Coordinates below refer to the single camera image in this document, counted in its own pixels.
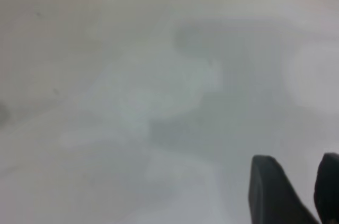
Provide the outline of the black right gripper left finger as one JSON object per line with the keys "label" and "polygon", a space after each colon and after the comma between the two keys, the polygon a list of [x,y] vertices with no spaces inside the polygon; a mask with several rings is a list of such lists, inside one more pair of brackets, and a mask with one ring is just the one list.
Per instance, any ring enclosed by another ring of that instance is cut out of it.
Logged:
{"label": "black right gripper left finger", "polygon": [[300,201],[282,166],[271,156],[252,158],[248,204],[253,224],[318,222]]}

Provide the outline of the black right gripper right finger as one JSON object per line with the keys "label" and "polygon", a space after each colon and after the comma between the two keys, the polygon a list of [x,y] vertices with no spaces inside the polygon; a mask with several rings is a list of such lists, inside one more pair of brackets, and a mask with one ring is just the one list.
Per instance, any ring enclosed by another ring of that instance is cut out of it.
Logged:
{"label": "black right gripper right finger", "polygon": [[318,166],[314,203],[322,223],[338,223],[338,154],[325,153]]}

